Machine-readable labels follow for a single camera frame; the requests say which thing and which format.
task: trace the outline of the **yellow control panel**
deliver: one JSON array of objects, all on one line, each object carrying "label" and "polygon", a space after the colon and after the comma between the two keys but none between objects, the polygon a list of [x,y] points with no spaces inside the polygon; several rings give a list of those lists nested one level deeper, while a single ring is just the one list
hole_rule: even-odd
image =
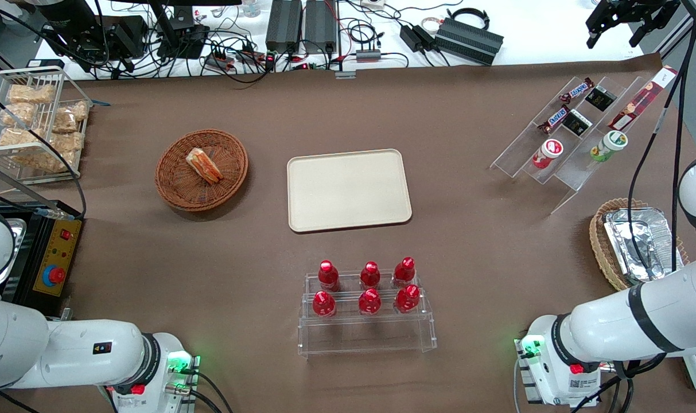
[{"label": "yellow control panel", "polygon": [[72,253],[75,251],[82,226],[83,222],[80,220],[55,221],[52,235],[44,250],[44,258],[34,280],[34,291],[55,297],[62,295],[62,287],[67,280]]}]

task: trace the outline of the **round wicker basket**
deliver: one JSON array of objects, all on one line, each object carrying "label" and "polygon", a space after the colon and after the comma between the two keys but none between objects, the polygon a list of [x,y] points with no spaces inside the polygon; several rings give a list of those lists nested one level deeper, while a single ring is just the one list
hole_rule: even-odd
[{"label": "round wicker basket", "polygon": [[[193,170],[185,157],[193,148],[203,149],[224,178],[210,185]],[[235,195],[246,179],[246,149],[232,134],[203,129],[186,134],[172,143],[157,163],[154,182],[159,195],[176,209],[206,211]]]},{"label": "round wicker basket", "polygon": [[[636,199],[631,202],[631,208],[643,208],[648,207],[648,204],[641,201],[636,201]],[[595,254],[595,259],[598,266],[602,270],[602,274],[605,275],[608,282],[618,291],[625,290],[626,288],[633,287],[626,279],[623,277],[620,268],[618,267],[618,260],[615,257],[615,252],[613,252],[610,241],[608,241],[608,234],[605,232],[605,227],[602,225],[602,216],[607,212],[613,211],[615,209],[628,208],[628,198],[616,198],[602,204],[600,208],[595,212],[595,215],[590,220],[590,244],[592,245],[592,251]],[[679,250],[679,254],[682,256],[682,262],[684,264],[689,264],[689,257],[682,246],[682,241],[679,237],[676,238],[676,248]]]}]

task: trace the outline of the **plastic tray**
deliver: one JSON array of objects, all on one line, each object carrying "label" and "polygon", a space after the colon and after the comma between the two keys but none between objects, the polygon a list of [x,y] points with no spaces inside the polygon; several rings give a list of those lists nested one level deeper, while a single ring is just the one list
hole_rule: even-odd
[{"label": "plastic tray", "polygon": [[295,157],[287,163],[295,232],[402,223],[411,218],[403,159],[395,149]]}]

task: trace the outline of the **power supply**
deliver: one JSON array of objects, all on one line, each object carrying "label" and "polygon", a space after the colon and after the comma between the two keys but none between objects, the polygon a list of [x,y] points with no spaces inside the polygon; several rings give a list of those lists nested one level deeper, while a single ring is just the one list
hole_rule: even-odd
[{"label": "power supply", "polygon": [[301,23],[300,0],[274,0],[266,30],[266,48],[278,53],[298,52]]},{"label": "power supply", "polygon": [[304,49],[309,54],[337,52],[335,0],[308,0],[304,10]]},{"label": "power supply", "polygon": [[503,45],[503,36],[445,18],[434,36],[437,47],[473,62],[490,66]]}]

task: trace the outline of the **red button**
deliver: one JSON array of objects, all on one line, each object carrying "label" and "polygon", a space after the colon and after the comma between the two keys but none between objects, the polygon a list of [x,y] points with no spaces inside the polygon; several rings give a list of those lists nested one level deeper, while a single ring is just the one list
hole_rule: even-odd
[{"label": "red button", "polygon": [[65,280],[65,270],[61,267],[55,267],[49,272],[49,280],[53,284],[60,284]]},{"label": "red button", "polygon": [[582,367],[582,366],[579,365],[579,364],[573,364],[573,365],[570,366],[570,372],[571,372],[572,374],[581,374],[581,373],[585,373],[585,368]]}]

